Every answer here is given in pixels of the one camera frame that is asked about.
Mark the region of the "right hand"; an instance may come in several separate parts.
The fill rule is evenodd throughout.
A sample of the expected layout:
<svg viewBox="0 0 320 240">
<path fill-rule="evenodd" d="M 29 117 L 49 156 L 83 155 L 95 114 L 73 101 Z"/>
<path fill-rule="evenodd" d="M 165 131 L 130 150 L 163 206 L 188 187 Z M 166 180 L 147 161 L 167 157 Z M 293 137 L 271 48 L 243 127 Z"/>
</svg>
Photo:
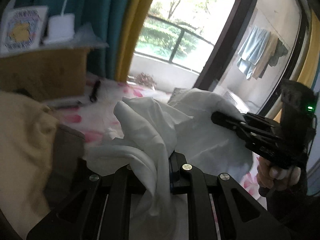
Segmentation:
<svg viewBox="0 0 320 240">
<path fill-rule="evenodd" d="M 263 157 L 259 157 L 258 161 L 257 182 L 260 187 L 283 191 L 299 182 L 301 175 L 299 167 L 294 166 L 288 170 L 284 170 L 272 166 L 271 162 Z"/>
</svg>

